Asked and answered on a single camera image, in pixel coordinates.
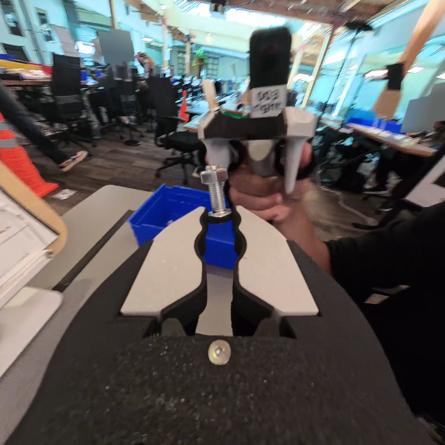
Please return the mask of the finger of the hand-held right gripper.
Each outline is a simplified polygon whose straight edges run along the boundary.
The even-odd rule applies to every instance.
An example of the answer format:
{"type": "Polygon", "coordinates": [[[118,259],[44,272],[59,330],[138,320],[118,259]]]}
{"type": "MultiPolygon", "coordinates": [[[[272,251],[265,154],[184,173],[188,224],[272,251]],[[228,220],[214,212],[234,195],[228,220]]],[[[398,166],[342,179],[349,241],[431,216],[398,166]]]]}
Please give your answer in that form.
{"type": "Polygon", "coordinates": [[[201,118],[197,137],[204,144],[210,165],[228,168],[231,161],[229,137],[221,123],[222,118],[201,118]]]}
{"type": "Polygon", "coordinates": [[[294,191],[304,145],[315,134],[316,116],[302,108],[286,107],[283,110],[286,126],[284,190],[287,195],[294,191]]]}

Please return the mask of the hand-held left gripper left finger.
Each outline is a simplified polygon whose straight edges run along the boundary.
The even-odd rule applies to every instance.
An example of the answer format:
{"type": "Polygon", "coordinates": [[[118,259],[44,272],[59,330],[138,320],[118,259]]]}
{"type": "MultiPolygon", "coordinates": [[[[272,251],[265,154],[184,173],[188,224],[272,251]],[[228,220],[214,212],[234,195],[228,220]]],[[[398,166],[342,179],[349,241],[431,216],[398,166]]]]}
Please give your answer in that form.
{"type": "Polygon", "coordinates": [[[162,324],[180,322],[193,336],[207,306],[206,252],[208,210],[198,207],[162,230],[120,309],[124,317],[148,316],[162,324]]]}

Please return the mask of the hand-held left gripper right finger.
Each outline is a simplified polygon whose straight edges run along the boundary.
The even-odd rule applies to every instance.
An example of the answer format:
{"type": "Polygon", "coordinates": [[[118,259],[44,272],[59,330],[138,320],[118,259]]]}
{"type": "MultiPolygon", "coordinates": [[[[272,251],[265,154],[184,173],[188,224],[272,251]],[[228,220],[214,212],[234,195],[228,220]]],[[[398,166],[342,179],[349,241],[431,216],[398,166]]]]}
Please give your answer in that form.
{"type": "Polygon", "coordinates": [[[320,310],[288,240],[269,222],[242,206],[233,209],[235,251],[231,324],[237,337],[254,335],[263,320],[278,328],[292,317],[320,310]]]}

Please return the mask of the silver hex bolt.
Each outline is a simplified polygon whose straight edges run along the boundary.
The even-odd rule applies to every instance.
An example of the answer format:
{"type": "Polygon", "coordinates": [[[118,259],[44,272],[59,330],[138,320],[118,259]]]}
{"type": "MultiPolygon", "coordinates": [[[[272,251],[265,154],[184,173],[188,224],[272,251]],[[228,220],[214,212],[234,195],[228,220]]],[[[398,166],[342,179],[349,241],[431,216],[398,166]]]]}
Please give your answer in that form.
{"type": "Polygon", "coordinates": [[[212,211],[220,212],[226,208],[224,186],[228,180],[226,168],[219,165],[207,165],[200,173],[201,183],[208,187],[212,211]]]}

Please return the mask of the blue plastic bin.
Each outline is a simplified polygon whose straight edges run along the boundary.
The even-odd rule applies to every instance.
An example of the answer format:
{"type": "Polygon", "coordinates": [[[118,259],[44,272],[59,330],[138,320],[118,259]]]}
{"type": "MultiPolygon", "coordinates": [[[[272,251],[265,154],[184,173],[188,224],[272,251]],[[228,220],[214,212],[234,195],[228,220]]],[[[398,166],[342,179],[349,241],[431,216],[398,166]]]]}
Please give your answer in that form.
{"type": "MultiPolygon", "coordinates": [[[[154,239],[171,222],[198,207],[211,209],[208,191],[161,185],[129,218],[138,246],[154,239]]],[[[208,226],[203,258],[208,265],[234,269],[238,255],[231,221],[208,226]]]]}

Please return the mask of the person's right forearm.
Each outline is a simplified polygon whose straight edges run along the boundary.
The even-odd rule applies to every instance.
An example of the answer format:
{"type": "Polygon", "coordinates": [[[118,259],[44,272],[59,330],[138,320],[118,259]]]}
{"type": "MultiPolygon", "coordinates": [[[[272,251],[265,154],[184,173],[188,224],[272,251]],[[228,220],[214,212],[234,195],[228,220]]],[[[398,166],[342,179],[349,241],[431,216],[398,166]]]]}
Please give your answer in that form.
{"type": "Polygon", "coordinates": [[[444,424],[445,208],[364,235],[321,241],[302,205],[275,227],[337,281],[360,308],[410,409],[444,424]]]}

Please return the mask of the person's right hand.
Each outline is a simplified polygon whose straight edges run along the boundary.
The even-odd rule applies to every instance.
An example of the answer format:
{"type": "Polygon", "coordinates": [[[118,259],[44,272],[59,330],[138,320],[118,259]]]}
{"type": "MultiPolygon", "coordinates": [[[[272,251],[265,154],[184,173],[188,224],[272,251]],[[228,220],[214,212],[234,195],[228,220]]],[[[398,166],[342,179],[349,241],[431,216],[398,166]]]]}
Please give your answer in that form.
{"type": "Polygon", "coordinates": [[[297,180],[290,194],[285,192],[282,176],[261,177],[245,162],[229,174],[228,197],[234,206],[242,206],[259,218],[269,221],[284,236],[311,231],[305,197],[310,179],[297,180]]]}

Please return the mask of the black office chair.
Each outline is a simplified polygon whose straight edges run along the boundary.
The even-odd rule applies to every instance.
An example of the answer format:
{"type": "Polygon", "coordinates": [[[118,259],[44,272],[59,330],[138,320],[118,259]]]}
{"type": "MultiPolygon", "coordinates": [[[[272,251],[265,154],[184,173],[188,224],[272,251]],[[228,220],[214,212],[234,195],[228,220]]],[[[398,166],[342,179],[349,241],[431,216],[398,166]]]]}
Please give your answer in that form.
{"type": "Polygon", "coordinates": [[[156,131],[154,143],[156,146],[175,150],[178,156],[166,158],[163,165],[155,171],[155,177],[159,178],[165,169],[180,165],[183,171],[183,185],[189,185],[189,176],[186,167],[191,165],[196,168],[195,155],[203,152],[204,145],[191,131],[179,131],[178,126],[184,122],[178,114],[175,102],[175,92],[168,78],[150,77],[148,80],[149,93],[156,111],[156,131]]]}
{"type": "Polygon", "coordinates": [[[51,93],[58,123],[67,127],[67,136],[81,146],[96,148],[100,141],[98,121],[88,102],[86,87],[81,83],[79,57],[53,53],[51,93]]]}

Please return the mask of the wooden board stand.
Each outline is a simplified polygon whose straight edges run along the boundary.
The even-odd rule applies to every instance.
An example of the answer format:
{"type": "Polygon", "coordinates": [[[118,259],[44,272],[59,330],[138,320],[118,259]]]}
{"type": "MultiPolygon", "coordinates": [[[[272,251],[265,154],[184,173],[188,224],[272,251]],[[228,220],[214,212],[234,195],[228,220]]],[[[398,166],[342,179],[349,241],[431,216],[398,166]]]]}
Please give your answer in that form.
{"type": "Polygon", "coordinates": [[[210,79],[202,80],[202,90],[211,112],[217,111],[220,108],[218,95],[214,83],[210,79]]]}

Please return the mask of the cardboard panel with black device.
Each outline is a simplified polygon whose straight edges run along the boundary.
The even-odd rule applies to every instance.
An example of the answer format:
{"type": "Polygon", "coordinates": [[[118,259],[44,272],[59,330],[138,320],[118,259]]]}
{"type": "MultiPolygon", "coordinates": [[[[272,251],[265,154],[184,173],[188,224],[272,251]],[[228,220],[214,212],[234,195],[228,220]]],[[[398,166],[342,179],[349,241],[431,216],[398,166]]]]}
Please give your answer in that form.
{"type": "Polygon", "coordinates": [[[387,66],[387,84],[376,100],[373,111],[377,116],[392,119],[401,97],[401,87],[405,76],[403,62],[387,66]]]}

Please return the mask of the black floor lamp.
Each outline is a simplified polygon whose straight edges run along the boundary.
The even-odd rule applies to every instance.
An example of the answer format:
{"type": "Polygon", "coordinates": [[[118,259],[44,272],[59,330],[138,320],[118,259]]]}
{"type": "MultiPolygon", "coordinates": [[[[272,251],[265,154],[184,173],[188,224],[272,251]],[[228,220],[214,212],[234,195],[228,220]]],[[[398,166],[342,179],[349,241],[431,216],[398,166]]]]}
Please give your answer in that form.
{"type": "Polygon", "coordinates": [[[352,20],[352,21],[348,21],[345,24],[345,27],[348,31],[353,32],[353,37],[350,41],[348,50],[345,54],[344,60],[342,62],[342,66],[340,68],[340,71],[342,71],[342,69],[344,68],[344,65],[348,59],[348,56],[353,48],[353,45],[357,39],[357,37],[359,36],[359,34],[363,33],[363,32],[370,32],[373,31],[373,27],[367,23],[366,21],[363,20],[352,20]]]}

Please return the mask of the wooden display board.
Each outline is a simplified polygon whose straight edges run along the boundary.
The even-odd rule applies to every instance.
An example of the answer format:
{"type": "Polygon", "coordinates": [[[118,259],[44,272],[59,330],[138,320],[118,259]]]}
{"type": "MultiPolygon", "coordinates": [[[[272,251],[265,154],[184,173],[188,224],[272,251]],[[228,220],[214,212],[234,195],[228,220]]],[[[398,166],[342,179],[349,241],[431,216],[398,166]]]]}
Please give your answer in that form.
{"type": "Polygon", "coordinates": [[[44,200],[2,163],[0,164],[0,190],[4,190],[25,210],[59,234],[58,239],[50,245],[50,248],[53,250],[53,257],[60,253],[67,241],[65,223],[44,200]]]}

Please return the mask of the white board stand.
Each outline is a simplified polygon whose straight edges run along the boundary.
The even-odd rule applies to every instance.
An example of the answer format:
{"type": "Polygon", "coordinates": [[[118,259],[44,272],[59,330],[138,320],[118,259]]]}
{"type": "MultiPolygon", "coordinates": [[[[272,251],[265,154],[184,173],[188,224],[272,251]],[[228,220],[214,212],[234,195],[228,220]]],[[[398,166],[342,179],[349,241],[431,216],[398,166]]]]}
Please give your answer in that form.
{"type": "Polygon", "coordinates": [[[0,376],[48,323],[62,301],[60,292],[26,286],[3,306],[0,311],[0,376]]]}

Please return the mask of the printed instruction sheet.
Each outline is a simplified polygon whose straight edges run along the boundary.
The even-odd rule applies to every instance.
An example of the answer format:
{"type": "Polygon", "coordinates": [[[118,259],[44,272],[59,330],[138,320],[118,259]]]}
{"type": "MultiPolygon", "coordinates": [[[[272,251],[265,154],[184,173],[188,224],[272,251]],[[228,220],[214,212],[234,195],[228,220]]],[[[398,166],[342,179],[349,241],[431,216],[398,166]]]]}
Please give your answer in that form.
{"type": "Polygon", "coordinates": [[[0,193],[0,307],[6,305],[53,257],[59,234],[0,193]]]}

